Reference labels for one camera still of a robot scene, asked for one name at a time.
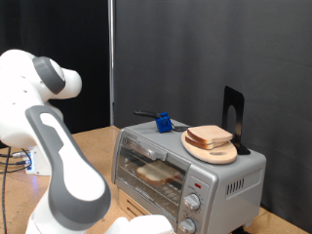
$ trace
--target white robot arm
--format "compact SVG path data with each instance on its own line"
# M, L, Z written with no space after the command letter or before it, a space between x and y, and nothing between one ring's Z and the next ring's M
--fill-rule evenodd
M17 148L37 145L52 169L50 185L30 216L26 234L85 234L109 209L105 179L56 112L44 104L50 98L76 97L80 90L78 73L49 58L18 50L0 57L0 139ZM112 233L171 234L173 229L163 216L151 215L130 222L117 219L107 231Z
M85 233L109 209L110 191L104 178L26 79L0 71L0 108L5 111L0 116L1 140L21 148L38 145L52 167L50 186L26 233Z

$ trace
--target toaster oven knob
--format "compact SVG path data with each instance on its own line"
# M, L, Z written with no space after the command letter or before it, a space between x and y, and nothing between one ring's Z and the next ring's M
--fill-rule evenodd
M196 211L201 205L201 202L199 201L199 198L197 197L196 194L191 194L188 195L187 197L184 197L183 203L187 208L189 208L192 211Z
M195 233L195 223L192 219L187 218L178 225L179 229L186 234Z

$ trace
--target toaster oven door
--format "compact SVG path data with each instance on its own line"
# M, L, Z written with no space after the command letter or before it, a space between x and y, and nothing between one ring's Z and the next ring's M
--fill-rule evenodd
M187 163L142 139L124 135L115 167L116 178L138 195L138 203L148 201L158 214L176 223Z

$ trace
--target black curtain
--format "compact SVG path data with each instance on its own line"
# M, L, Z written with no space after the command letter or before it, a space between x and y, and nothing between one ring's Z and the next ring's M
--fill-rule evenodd
M151 121L133 114L145 109L220 126L224 87L239 91L242 142L267 159L262 205L312 232L311 13L310 0L116 0L115 125Z
M82 77L82 92L51 100L73 134L109 126L109 37L102 0L0 1L0 54L21 49Z

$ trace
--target wooden plate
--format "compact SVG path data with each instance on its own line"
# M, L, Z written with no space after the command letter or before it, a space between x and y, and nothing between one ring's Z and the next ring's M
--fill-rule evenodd
M185 140L186 134L187 131L185 131L181 136L184 148L191 155L202 161L211 164L229 164L234 162L237 158L237 150L230 141L214 149L202 149L187 143Z

